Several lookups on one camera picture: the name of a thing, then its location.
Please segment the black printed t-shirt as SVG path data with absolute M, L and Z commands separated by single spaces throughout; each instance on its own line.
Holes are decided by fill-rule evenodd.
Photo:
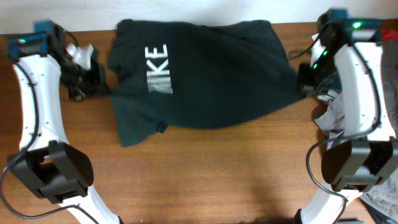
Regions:
M 300 101 L 296 71 L 271 23 L 120 21 L 108 58 L 120 144 L 168 126 L 215 129 Z

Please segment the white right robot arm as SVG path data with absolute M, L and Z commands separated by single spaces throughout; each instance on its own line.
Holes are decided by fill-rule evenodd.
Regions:
M 302 93 L 323 95 L 340 83 L 345 125 L 326 139 L 322 181 L 295 223 L 339 223 L 346 207 L 397 169 L 397 136 L 389 121 L 382 84 L 381 20 L 350 17 L 330 8 L 317 21 L 313 57 L 298 68 Z

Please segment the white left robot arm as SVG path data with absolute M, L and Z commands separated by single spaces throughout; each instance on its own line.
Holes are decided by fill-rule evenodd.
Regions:
M 80 223 L 121 223 L 97 193 L 89 157 L 71 146 L 63 127 L 60 87 L 74 102 L 108 93 L 96 49 L 66 43 L 68 32 L 53 21 L 37 21 L 31 34 L 12 39 L 8 57 L 22 102 L 19 152 L 7 159 L 13 173 L 37 198 Z

